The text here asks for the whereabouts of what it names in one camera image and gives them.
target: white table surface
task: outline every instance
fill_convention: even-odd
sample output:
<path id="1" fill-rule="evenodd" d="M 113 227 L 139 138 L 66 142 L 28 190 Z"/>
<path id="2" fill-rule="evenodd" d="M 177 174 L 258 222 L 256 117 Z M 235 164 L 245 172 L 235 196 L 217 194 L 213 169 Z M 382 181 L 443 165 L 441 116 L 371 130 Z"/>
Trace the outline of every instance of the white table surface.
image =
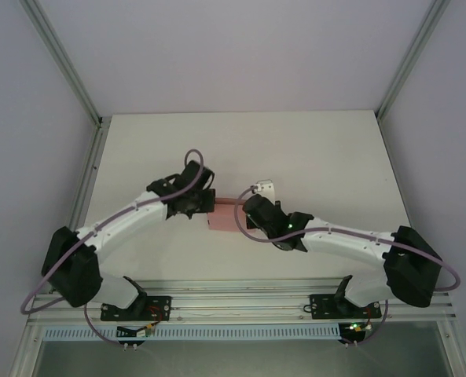
<path id="1" fill-rule="evenodd" d="M 285 212 L 396 230 L 408 220 L 372 111 L 115 115 L 86 223 L 131 203 L 152 181 L 183 169 L 190 148 L 215 173 L 217 196 L 272 179 Z M 127 241 L 102 268 L 136 280 L 344 276 L 367 265 L 330 254 L 279 251 L 180 215 Z"/>

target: mounting plate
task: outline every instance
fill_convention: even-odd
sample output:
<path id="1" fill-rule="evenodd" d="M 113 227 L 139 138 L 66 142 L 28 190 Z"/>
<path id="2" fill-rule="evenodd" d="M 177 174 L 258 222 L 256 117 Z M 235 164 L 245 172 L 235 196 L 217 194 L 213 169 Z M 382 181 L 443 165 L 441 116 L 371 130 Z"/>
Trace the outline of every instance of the mounting plate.
<path id="1" fill-rule="evenodd" d="M 147 296 L 145 298 L 145 310 L 135 316 L 130 310 L 120 309 L 117 306 L 103 304 L 101 306 L 100 320 L 104 322 L 120 322 L 120 321 L 143 321 L 161 322 L 169 321 L 171 312 L 171 296 Z"/>
<path id="2" fill-rule="evenodd" d="M 310 295 L 311 318 L 314 320 L 342 320 L 381 318 L 381 308 L 378 302 L 373 302 L 365 308 L 357 308 L 351 314 L 342 314 L 334 301 L 334 295 Z"/>

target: white wall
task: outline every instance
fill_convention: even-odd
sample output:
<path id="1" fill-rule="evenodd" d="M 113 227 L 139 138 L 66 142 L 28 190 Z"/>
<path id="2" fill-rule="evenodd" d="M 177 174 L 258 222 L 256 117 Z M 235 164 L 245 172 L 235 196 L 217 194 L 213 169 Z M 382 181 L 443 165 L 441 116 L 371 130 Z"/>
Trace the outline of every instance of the white wall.
<path id="1" fill-rule="evenodd" d="M 70 211 L 91 130 L 18 1 L 0 1 L 0 376 L 26 321 L 20 303 Z"/>
<path id="2" fill-rule="evenodd" d="M 466 0 L 450 3 L 383 132 L 413 224 L 462 275 L 466 332 Z"/>
<path id="3" fill-rule="evenodd" d="M 431 0 L 42 0 L 98 111 L 369 110 Z"/>

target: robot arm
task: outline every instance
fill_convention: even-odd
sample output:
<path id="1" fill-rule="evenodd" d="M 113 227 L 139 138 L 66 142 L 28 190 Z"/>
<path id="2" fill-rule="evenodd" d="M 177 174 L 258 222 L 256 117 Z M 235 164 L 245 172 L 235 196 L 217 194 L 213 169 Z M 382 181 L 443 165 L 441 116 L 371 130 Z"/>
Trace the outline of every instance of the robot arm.
<path id="1" fill-rule="evenodd" d="M 401 226 L 397 232 L 367 232 L 338 227 L 311 214 L 285 214 L 280 202 L 273 203 L 258 193 L 244 203 L 243 211 L 248 228 L 261 229 L 281 250 L 331 253 L 374 268 L 371 273 L 343 279 L 333 302 L 340 313 L 389 298 L 399 298 L 411 306 L 430 305 L 440 265 L 384 243 L 408 245 L 440 259 L 413 229 Z"/>
<path id="2" fill-rule="evenodd" d="M 53 234 L 42 275 L 45 276 L 72 245 L 86 239 L 50 277 L 53 287 L 73 307 L 92 301 L 132 312 L 143 310 L 145 292 L 127 277 L 117 277 L 102 271 L 101 264 L 126 239 L 147 226 L 166 221 L 175 214 L 185 214 L 190 219 L 193 214 L 213 212 L 215 190 L 210 186 L 214 173 L 206 167 L 196 184 L 186 193 L 173 199 L 150 203 L 151 199 L 166 197 L 191 184 L 199 169 L 198 163 L 190 161 L 181 174 L 154 181 L 134 202 L 111 217 L 76 232 L 67 227 L 58 229 Z M 88 238 L 87 235 L 91 233 L 93 236 Z"/>

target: purple cable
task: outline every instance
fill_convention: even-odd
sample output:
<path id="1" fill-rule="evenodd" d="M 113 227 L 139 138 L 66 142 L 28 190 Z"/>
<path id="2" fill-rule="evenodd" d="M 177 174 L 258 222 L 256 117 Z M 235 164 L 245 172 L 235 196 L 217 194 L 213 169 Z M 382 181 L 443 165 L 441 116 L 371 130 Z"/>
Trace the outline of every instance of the purple cable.
<path id="1" fill-rule="evenodd" d="M 376 237 L 374 237 L 374 236 L 369 236 L 369 235 L 362 234 L 362 233 L 359 233 L 359 232 L 353 232 L 353 231 L 347 230 L 347 229 L 317 227 L 317 228 L 308 228 L 308 229 L 298 230 L 296 232 L 292 232 L 292 233 L 289 233 L 289 234 L 287 234 L 285 236 L 276 237 L 276 238 L 264 239 L 264 238 L 254 237 L 254 236 L 250 235 L 243 228 L 242 224 L 240 223 L 240 218 L 238 217 L 238 209 L 239 209 L 239 206 L 240 206 L 240 202 L 241 202 L 241 200 L 243 199 L 243 197 L 245 195 L 247 195 L 249 192 L 252 191 L 252 189 L 253 189 L 253 186 L 250 187 L 250 188 L 247 188 L 245 191 L 243 191 L 240 194 L 240 196 L 238 196 L 238 198 L 236 199 L 236 202 L 234 203 L 234 221 L 236 222 L 236 225 L 237 225 L 238 229 L 240 230 L 240 232 L 242 232 L 250 240 L 254 240 L 256 242 L 262 242 L 262 243 L 272 243 L 272 242 L 280 242 L 280 241 L 286 240 L 286 239 L 288 239 L 290 237 L 298 236 L 299 234 L 305 234 L 305 233 L 309 233 L 309 232 L 336 232 L 336 233 L 340 233 L 340 234 L 345 234 L 347 236 L 361 238 L 363 240 L 375 241 L 375 242 L 383 243 L 383 244 L 390 245 L 390 246 L 393 246 L 393 247 L 400 247 L 401 249 L 411 251 L 414 254 L 418 254 L 419 256 L 424 257 L 424 258 L 428 259 L 429 261 L 432 261 L 432 262 L 440 265 L 441 267 L 446 269 L 449 273 L 451 273 L 451 275 L 454 276 L 454 284 L 450 285 L 448 287 L 436 288 L 436 289 L 434 289 L 434 291 L 437 291 L 437 292 L 453 291 L 456 288 L 458 288 L 460 286 L 460 284 L 461 284 L 461 278 L 458 275 L 458 273 L 456 272 L 456 270 L 453 267 L 451 267 L 450 265 L 448 265 L 447 263 L 445 263 L 444 261 L 441 261 L 440 259 L 435 258 L 433 255 L 429 255 L 428 253 L 425 253 L 422 250 L 418 250 L 415 247 L 411 247 L 409 245 L 404 245 L 403 243 L 394 242 L 394 241 L 390 241 L 390 240 L 385 240 L 383 238 L 376 239 Z M 363 341 L 361 341 L 360 344 L 364 344 L 365 342 L 368 342 L 370 339 L 373 339 L 373 338 L 376 337 L 380 327 L 387 320 L 387 315 L 388 315 L 388 300 L 386 300 L 384 302 L 384 314 L 383 314 L 383 319 L 381 320 L 380 324 L 378 325 L 376 330 L 367 339 L 364 339 Z M 344 342 L 348 342 L 348 343 L 353 344 L 353 342 L 350 342 L 349 340 L 347 340 L 345 338 L 342 338 L 342 339 L 343 339 Z"/>
<path id="2" fill-rule="evenodd" d="M 203 173 L 204 158 L 203 158 L 203 155 L 201 154 L 201 152 L 198 151 L 197 149 L 190 149 L 185 154 L 185 159 L 184 159 L 185 165 L 187 165 L 187 160 L 188 160 L 189 155 L 191 153 L 196 153 L 198 155 L 198 157 L 200 158 L 200 169 L 198 170 L 198 172 L 197 172 L 196 176 L 194 177 L 194 179 L 186 187 L 184 187 L 181 190 L 178 190 L 177 192 L 174 192 L 173 194 L 162 196 L 160 198 L 154 198 L 154 199 L 149 199 L 149 200 L 145 200 L 143 202 L 140 202 L 138 204 L 138 208 L 143 207 L 143 206 L 147 206 L 147 205 L 152 204 L 152 203 L 160 202 L 160 201 L 163 201 L 163 200 L 169 200 L 169 199 L 176 198 L 177 196 L 180 196 L 183 193 L 188 192 L 198 182 L 198 179 L 200 179 L 200 176 Z M 110 224 L 111 222 L 113 222 L 117 218 L 120 218 L 121 216 L 123 216 L 125 214 L 129 214 L 131 211 L 136 210 L 136 209 L 137 208 L 135 208 L 135 207 L 128 207 L 128 208 L 125 208 L 125 209 L 119 211 L 116 214 L 113 214 L 110 218 L 107 218 L 101 224 L 97 225 L 97 227 L 95 228 L 95 231 L 96 232 L 101 231 L 106 225 Z M 39 284 L 37 284 L 37 287 L 35 287 L 35 289 L 27 295 L 25 300 L 23 300 L 23 303 L 21 304 L 21 307 L 20 307 L 20 312 L 22 314 L 26 314 L 26 315 L 33 314 L 33 313 L 36 313 L 36 312 L 38 312 L 40 310 L 49 308 L 50 306 L 53 306 L 54 304 L 64 300 L 63 297 L 60 297 L 60 298 L 57 298 L 56 300 L 53 300 L 52 302 L 48 302 L 48 303 L 46 303 L 46 304 L 44 304 L 42 306 L 39 306 L 37 308 L 27 309 L 28 303 L 41 291 L 42 287 L 44 287 L 44 284 L 60 268 L 60 266 L 67 260 L 67 258 L 70 257 L 74 253 L 74 251 L 76 251 L 81 245 L 83 245 L 87 240 L 89 240 L 94 235 L 95 235 L 94 232 L 89 232 L 81 240 L 79 240 L 78 243 L 76 243 L 65 254 L 63 254 L 63 256 L 60 259 L 58 259 L 58 262 L 56 262 L 56 264 L 53 267 L 51 267 L 51 269 L 48 271 L 48 273 L 41 279 Z"/>

